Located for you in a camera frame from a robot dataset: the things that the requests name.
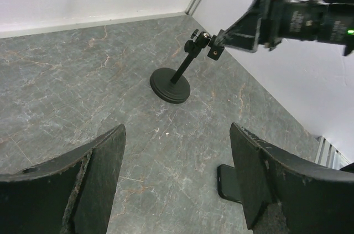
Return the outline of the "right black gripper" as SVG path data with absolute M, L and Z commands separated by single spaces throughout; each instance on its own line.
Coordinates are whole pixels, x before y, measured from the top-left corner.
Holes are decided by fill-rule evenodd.
M 280 22 L 290 0 L 261 0 L 261 16 L 247 11 L 228 29 L 217 35 L 215 45 L 255 53 L 258 44 L 269 51 L 281 42 Z

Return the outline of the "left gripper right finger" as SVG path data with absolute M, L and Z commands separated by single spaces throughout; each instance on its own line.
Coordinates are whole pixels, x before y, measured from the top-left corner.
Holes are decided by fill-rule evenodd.
M 236 123 L 230 140 L 248 229 L 353 233 L 353 164 L 339 170 L 315 164 Z

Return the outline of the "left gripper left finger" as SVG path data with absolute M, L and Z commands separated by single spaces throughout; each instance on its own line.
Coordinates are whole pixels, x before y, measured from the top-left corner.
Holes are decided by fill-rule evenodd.
M 106 233 L 126 145 L 123 124 L 15 174 L 1 174 L 1 233 Z

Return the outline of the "black smartphone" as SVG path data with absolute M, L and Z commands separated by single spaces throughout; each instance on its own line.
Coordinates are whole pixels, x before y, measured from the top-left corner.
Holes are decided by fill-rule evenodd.
M 242 203 L 234 167 L 226 164 L 217 167 L 217 191 L 219 196 L 225 200 Z

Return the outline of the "black round-base phone holder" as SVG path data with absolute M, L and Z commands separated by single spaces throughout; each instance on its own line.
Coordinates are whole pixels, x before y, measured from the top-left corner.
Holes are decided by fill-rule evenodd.
M 191 62 L 201 53 L 202 49 L 210 47 L 207 56 L 213 60 L 218 60 L 224 51 L 223 46 L 215 44 L 217 36 L 211 36 L 207 32 L 194 30 L 191 39 L 186 41 L 184 52 L 188 55 L 177 70 L 163 67 L 156 69 L 150 76 L 149 83 L 154 93 L 162 100 L 181 104 L 190 96 L 190 84 L 183 76 L 183 73 Z

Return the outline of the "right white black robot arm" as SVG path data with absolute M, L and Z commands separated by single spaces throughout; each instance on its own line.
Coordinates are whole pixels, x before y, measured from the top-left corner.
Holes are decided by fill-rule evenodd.
M 248 11 L 217 35 L 214 44 L 254 53 L 283 39 L 343 45 L 353 51 L 353 0 L 253 0 Z

